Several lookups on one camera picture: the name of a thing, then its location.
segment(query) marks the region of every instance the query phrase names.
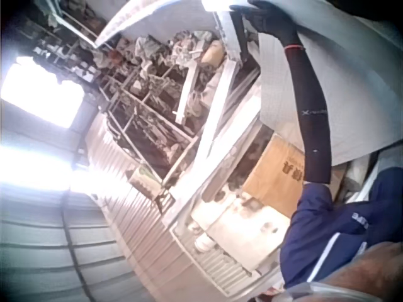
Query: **cardboard box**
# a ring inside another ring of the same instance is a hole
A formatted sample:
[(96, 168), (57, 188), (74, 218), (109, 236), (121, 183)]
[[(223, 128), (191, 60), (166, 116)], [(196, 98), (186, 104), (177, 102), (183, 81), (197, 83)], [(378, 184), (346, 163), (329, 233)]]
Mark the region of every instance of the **cardboard box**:
[[(243, 190), (266, 206), (291, 218), (304, 184), (304, 154), (274, 134), (247, 178)], [(339, 191), (346, 164), (332, 168), (330, 190), (333, 199)]]

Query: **hand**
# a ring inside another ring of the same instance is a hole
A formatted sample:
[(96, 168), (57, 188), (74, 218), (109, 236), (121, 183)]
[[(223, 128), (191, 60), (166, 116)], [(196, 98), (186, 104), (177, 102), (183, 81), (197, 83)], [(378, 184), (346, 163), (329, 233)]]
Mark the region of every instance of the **hand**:
[(259, 33), (267, 33), (280, 40), (283, 46), (300, 44), (294, 21), (283, 10), (268, 1), (248, 0), (257, 8), (231, 5), (242, 14)]
[(384, 301), (398, 301), (403, 281), (402, 243), (383, 242), (320, 281), (371, 294)]

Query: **blue jacket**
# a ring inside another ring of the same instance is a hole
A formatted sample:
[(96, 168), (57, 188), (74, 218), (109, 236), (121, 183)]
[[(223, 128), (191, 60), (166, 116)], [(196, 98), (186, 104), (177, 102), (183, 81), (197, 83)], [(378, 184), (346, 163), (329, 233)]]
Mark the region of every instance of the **blue jacket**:
[(335, 208), (328, 187), (307, 184), (280, 252), (285, 288), (319, 281), (368, 247), (402, 241), (403, 169), (379, 173), (370, 200)]

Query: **white stripe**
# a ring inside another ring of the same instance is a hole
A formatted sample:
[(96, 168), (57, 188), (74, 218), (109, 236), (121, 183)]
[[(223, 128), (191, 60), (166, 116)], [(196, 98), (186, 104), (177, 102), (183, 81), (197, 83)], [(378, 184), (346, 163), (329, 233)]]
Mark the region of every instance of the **white stripe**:
[(336, 242), (337, 238), (340, 236), (340, 233), (336, 233), (333, 235), (333, 237), (329, 240), (329, 242), (327, 243), (325, 249), (323, 250), (323, 253), (321, 255), (321, 257), (319, 258), (319, 260), (316, 262), (316, 265), (314, 267), (314, 269), (312, 270), (312, 273), (310, 274), (307, 282), (312, 282), (312, 280), (316, 277), (317, 273), (319, 272), (319, 270), (321, 269), (323, 262), (325, 262), (326, 257), (329, 255), (334, 243)]
[(354, 259), (357, 258), (359, 255), (361, 255), (363, 252), (365, 252), (367, 245), (368, 245), (368, 244), (367, 244), (366, 241), (364, 241), (363, 243), (361, 243), (361, 246), (360, 246), (360, 248), (358, 249), (357, 254), (354, 256)]

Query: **red wristband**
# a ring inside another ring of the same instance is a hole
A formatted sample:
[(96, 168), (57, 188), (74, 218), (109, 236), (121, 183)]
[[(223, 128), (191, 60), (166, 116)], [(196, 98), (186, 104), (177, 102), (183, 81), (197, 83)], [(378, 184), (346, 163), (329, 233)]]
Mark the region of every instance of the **red wristband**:
[(305, 47), (303, 47), (302, 45), (298, 45), (298, 44), (288, 45), (288, 46), (284, 47), (284, 50), (291, 49), (291, 48), (297, 48), (297, 49), (305, 50)]

